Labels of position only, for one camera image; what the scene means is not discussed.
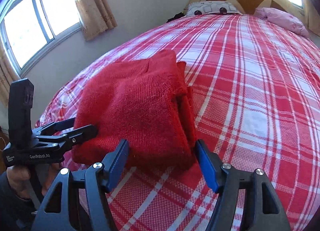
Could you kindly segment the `person's left hand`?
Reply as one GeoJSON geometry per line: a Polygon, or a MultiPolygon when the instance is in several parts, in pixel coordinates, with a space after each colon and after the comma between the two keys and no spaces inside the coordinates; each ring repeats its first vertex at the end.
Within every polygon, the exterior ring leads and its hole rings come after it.
{"type": "MultiPolygon", "coordinates": [[[[49,166],[46,181],[42,186],[42,195],[47,193],[61,168],[60,163],[53,163],[49,166]]],[[[26,186],[30,178],[29,170],[24,166],[12,166],[7,168],[6,173],[8,182],[16,195],[24,200],[30,199],[30,194],[26,186]]]]}

